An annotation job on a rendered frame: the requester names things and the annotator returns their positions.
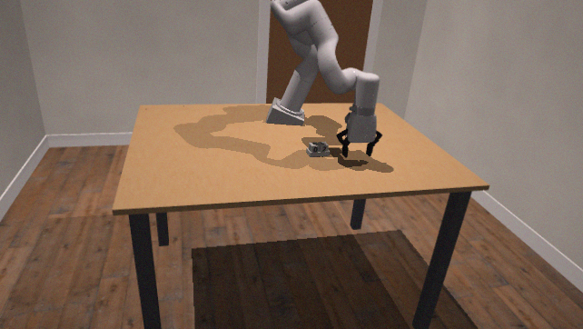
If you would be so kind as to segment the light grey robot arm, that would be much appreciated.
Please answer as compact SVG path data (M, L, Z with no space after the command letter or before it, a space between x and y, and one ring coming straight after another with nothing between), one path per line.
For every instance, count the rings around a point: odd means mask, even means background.
M286 31L293 51L303 59L295 68L282 100L276 103L281 110L302 115L301 107L320 71L334 94L355 90L350 111L356 115L374 115L380 78L355 68L341 70L335 55L339 37L321 3L272 0L271 10Z

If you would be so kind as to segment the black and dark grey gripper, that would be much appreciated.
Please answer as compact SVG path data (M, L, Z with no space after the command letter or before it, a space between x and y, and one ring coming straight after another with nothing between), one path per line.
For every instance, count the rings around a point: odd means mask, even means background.
M348 156L349 150L348 145L350 143L368 143L366 154L368 156L371 156L373 146L375 146L382 137L382 134L380 132L378 131L376 132L376 128L377 128L377 116L375 114L371 116L362 116L356 115L353 112L351 112L346 125L346 129L337 134L337 137L342 144L341 153L343 154L343 156L345 158ZM346 138L342 140L342 137L344 135Z

